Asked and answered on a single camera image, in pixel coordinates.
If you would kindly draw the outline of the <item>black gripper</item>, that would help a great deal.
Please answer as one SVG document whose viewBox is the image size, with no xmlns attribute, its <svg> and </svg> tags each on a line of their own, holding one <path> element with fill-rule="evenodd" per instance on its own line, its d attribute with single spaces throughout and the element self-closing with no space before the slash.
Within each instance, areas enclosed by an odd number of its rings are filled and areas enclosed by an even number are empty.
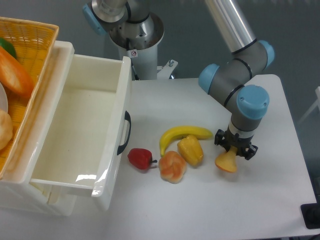
<svg viewBox="0 0 320 240">
<path fill-rule="evenodd" d="M 226 151 L 229 151 L 231 146 L 237 148 L 237 155 L 245 160 L 250 160 L 258 151 L 256 145 L 251 144 L 252 137 L 241 138 L 238 133 L 232 134 L 229 130 L 226 132 L 218 129 L 214 136 L 214 144 L 221 146 Z"/>
</svg>

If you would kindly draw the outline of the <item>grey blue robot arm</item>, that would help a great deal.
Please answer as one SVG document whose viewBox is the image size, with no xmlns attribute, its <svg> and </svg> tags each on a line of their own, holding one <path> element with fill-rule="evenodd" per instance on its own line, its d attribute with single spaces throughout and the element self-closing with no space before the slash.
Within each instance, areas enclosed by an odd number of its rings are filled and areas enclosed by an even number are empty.
<svg viewBox="0 0 320 240">
<path fill-rule="evenodd" d="M 198 78 L 199 86 L 231 113 L 227 129 L 217 131 L 214 143 L 227 151 L 235 148 L 236 155 L 249 160 L 258 150 L 252 138 L 270 100 L 264 88 L 249 85 L 249 80 L 273 62 L 275 51 L 268 42 L 257 40 L 237 2 L 205 4 L 232 54 L 227 64 L 210 64 Z M 158 68 L 164 25 L 147 0 L 92 0 L 82 12 L 97 34 L 110 36 L 120 57 L 131 59 L 134 80 L 167 76 Z"/>
</svg>

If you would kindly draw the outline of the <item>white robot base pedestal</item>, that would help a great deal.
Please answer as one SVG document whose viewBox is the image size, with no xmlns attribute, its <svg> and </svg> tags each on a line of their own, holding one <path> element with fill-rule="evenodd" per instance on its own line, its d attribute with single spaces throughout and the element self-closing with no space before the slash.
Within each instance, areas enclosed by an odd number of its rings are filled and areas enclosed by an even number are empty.
<svg viewBox="0 0 320 240">
<path fill-rule="evenodd" d="M 109 32 L 110 39 L 118 48 L 120 58 L 131 59 L 134 80 L 172 79 L 178 66 L 170 59 L 165 65 L 158 65 L 158 45 L 164 37 L 162 20 L 150 12 L 146 20 L 139 23 L 124 22 Z"/>
</svg>

